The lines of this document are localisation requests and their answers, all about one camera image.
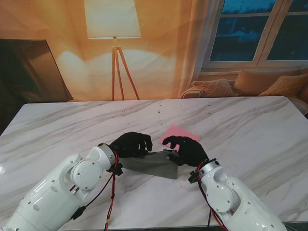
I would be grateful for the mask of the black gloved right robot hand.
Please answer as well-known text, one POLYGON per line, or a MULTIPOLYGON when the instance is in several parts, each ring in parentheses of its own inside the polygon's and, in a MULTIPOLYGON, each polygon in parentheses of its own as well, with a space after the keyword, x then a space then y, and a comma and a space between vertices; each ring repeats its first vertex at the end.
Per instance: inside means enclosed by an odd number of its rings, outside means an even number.
POLYGON ((201 162, 209 160, 201 144, 189 137, 170 136, 165 138, 162 144, 170 144, 171 149, 174 149, 177 145, 179 146, 178 156, 168 155, 168 160, 178 166, 198 167, 201 162))

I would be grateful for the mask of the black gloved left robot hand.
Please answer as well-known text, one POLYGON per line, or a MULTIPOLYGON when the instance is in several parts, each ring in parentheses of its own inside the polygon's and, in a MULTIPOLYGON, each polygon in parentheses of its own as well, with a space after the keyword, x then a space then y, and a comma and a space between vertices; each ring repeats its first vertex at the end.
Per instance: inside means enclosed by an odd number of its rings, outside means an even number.
POLYGON ((153 143, 150 135, 128 132, 113 141, 109 147, 120 158, 142 158, 152 151, 153 143))

